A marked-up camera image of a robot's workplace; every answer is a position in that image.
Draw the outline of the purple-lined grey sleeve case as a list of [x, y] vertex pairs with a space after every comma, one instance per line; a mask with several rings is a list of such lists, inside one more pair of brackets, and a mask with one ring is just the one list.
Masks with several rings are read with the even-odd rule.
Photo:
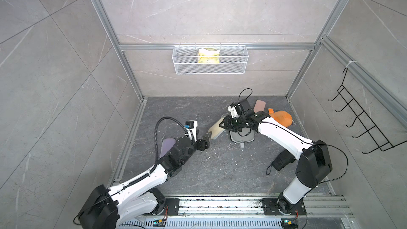
[[166, 153], [176, 144], [177, 140], [174, 138], [162, 139], [160, 158], [164, 157]]

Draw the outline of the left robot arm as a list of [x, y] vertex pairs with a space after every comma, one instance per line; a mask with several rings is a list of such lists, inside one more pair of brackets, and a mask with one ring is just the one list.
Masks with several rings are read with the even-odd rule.
[[84, 229], [115, 229], [125, 222], [145, 214], [159, 214], [165, 209], [166, 198], [158, 186], [181, 172], [195, 151], [210, 147], [212, 132], [198, 138], [198, 123], [185, 124], [168, 117], [184, 131], [175, 144], [163, 155], [155, 155], [153, 166], [132, 179], [116, 186], [96, 187], [74, 217], [73, 223]]

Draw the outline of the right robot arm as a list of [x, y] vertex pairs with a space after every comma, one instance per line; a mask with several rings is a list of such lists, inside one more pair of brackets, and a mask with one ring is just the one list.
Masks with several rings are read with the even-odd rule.
[[220, 121], [220, 128], [238, 134], [247, 128], [272, 139], [284, 148], [271, 164], [277, 171], [297, 161], [293, 180], [278, 197], [278, 209], [282, 214], [291, 214], [310, 191], [326, 182], [324, 178], [333, 170], [330, 145], [291, 131], [269, 113], [254, 111], [246, 99], [232, 103], [228, 111], [230, 114]]

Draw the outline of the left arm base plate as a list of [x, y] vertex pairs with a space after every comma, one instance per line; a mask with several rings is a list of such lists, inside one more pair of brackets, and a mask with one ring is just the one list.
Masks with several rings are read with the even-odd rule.
[[156, 209], [153, 211], [156, 215], [177, 216], [179, 214], [180, 199], [179, 198], [168, 198], [165, 200], [158, 201]]

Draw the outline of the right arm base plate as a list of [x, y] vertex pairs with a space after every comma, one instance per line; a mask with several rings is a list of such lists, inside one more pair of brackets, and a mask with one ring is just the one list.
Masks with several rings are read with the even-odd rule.
[[305, 204], [301, 199], [295, 206], [289, 207], [288, 211], [283, 211], [278, 203], [278, 198], [263, 198], [258, 203], [266, 216], [271, 215], [307, 215]]

